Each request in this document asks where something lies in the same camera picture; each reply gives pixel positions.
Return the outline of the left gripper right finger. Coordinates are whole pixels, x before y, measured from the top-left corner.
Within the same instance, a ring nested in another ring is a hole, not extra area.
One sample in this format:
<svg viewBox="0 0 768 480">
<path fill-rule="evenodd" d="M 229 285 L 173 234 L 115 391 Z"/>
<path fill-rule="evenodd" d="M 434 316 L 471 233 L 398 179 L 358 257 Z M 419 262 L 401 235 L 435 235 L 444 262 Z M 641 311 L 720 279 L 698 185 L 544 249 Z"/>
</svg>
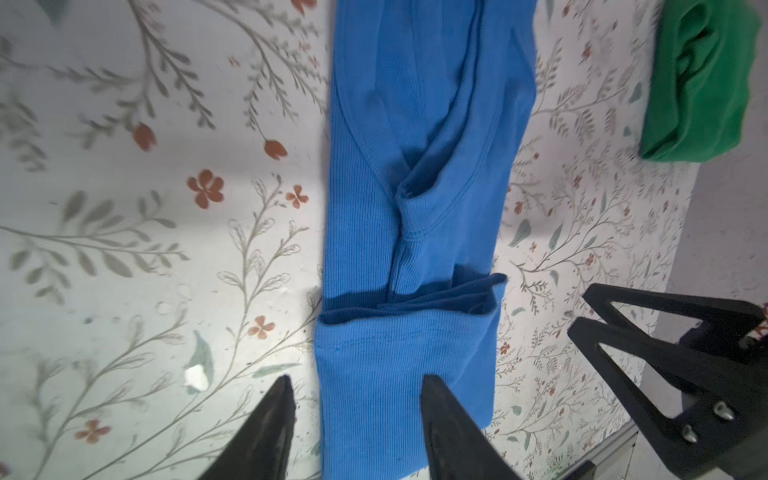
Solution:
<svg viewBox="0 0 768 480">
<path fill-rule="evenodd" d="M 420 408 L 432 480 L 520 480 L 441 377 L 423 378 Z"/>
</svg>

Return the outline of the green tank top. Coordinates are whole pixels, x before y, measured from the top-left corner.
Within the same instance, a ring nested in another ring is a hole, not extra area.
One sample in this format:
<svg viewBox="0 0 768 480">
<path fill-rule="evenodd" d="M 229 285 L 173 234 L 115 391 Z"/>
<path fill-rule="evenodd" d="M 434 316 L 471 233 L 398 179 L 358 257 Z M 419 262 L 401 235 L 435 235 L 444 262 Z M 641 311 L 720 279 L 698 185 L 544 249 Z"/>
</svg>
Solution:
<svg viewBox="0 0 768 480">
<path fill-rule="evenodd" d="M 750 1 L 667 1 L 640 156 L 704 163 L 741 141 L 761 20 Z"/>
</svg>

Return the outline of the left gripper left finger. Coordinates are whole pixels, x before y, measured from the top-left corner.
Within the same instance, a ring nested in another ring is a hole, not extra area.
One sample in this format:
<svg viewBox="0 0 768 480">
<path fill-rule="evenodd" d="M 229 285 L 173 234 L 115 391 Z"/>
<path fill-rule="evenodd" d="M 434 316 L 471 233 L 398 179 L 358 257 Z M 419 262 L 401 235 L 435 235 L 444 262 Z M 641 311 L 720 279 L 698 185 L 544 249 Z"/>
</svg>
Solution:
<svg viewBox="0 0 768 480">
<path fill-rule="evenodd" d="M 291 380 L 280 376 L 199 480 L 283 480 L 296 404 Z"/>
</svg>

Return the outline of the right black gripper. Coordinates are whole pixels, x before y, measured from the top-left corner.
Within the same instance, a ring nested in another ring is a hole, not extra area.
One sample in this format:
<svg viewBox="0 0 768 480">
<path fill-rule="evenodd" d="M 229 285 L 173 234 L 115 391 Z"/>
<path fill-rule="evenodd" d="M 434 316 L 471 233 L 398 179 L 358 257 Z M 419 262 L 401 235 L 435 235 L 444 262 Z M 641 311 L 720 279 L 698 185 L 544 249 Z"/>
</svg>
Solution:
<svg viewBox="0 0 768 480">
<path fill-rule="evenodd" d="M 606 323 L 579 317 L 570 340 L 602 377 L 653 449 L 680 479 L 714 469 L 767 477 L 767 340 L 761 307 L 741 300 L 592 284 L 583 299 Z M 653 338 L 616 303 L 699 320 L 676 344 Z M 669 416 L 642 389 L 652 369 L 683 394 Z"/>
</svg>

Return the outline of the aluminium front rail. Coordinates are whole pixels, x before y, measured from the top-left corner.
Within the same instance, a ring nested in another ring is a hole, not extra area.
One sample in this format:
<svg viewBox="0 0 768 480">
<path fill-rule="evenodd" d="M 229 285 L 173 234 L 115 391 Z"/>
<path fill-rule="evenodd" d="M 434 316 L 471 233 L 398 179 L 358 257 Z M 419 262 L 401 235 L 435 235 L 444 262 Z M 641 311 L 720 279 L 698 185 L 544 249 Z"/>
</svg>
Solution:
<svg viewBox="0 0 768 480">
<path fill-rule="evenodd" d="M 639 429 L 628 422 L 565 470 L 559 479 L 626 479 Z"/>
</svg>

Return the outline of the blue tank top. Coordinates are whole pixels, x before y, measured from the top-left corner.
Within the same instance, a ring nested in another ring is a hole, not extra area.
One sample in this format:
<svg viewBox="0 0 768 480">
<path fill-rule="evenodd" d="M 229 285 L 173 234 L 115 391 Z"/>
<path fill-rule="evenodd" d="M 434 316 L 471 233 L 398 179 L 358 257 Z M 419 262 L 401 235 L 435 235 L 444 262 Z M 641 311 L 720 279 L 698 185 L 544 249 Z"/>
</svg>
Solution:
<svg viewBox="0 0 768 480">
<path fill-rule="evenodd" d="M 507 279 L 492 270 L 536 97 L 532 1 L 340 1 L 322 311 L 326 479 L 427 465 L 422 382 L 494 412 Z"/>
</svg>

